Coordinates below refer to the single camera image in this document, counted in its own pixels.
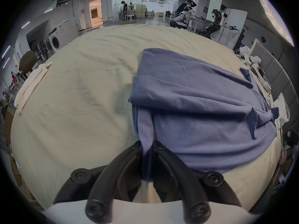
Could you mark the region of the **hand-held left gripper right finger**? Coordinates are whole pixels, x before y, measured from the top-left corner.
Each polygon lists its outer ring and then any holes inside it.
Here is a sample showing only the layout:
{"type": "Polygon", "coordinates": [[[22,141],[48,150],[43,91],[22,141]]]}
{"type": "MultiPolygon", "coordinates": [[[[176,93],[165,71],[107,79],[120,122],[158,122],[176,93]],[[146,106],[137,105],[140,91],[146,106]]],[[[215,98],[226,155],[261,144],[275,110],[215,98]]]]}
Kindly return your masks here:
{"type": "Polygon", "coordinates": [[[241,207],[221,173],[189,168],[157,140],[152,147],[153,186],[163,203],[182,201],[185,222],[206,222],[212,214],[209,202],[241,207]]]}

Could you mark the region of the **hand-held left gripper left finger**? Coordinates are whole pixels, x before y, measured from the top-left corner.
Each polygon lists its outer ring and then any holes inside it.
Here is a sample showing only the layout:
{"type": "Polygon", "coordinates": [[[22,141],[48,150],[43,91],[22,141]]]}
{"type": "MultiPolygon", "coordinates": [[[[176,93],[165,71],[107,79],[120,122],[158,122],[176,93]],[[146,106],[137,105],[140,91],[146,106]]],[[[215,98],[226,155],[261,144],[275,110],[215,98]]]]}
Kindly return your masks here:
{"type": "Polygon", "coordinates": [[[136,141],[108,165],[72,171],[54,204],[87,200],[85,214],[91,221],[112,221],[113,200],[132,202],[141,186],[141,141],[136,141]]]}

